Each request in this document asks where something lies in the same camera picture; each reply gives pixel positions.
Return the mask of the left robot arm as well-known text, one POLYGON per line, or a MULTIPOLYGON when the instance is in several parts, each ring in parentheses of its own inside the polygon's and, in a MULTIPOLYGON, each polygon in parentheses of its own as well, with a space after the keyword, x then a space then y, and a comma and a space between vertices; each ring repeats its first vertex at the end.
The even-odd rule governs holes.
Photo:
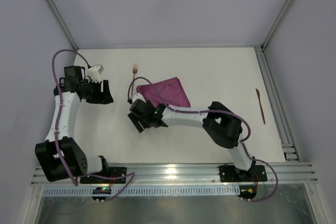
POLYGON ((45 141, 35 146, 35 155, 49 182, 108 171, 103 156, 86 155, 75 141, 76 115, 81 102, 113 103, 109 81, 101 78, 102 72, 102 65, 88 69, 69 66, 64 68, 64 77, 57 79, 52 125, 45 141))

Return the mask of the purple cloth napkin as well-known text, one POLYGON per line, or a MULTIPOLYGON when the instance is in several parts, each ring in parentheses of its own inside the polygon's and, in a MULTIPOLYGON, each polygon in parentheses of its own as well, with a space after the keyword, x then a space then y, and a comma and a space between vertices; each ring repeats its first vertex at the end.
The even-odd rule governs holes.
POLYGON ((191 107, 190 101, 178 77, 166 79, 154 83, 153 85, 144 84, 137 86, 137 92, 143 95, 146 101, 149 100, 154 106, 158 106, 163 102, 154 88, 156 88, 166 104, 186 108, 191 107))

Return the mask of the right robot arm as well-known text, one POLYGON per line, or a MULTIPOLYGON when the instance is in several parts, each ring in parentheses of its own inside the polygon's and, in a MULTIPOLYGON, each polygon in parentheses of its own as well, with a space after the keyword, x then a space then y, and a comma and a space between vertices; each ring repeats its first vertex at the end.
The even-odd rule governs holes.
POLYGON ((190 126, 205 130, 215 144, 227 149, 233 159, 234 171, 242 181, 254 179, 255 161, 244 142, 251 136, 249 124, 220 102, 195 109, 129 98, 129 119, 141 133, 151 127, 190 126))

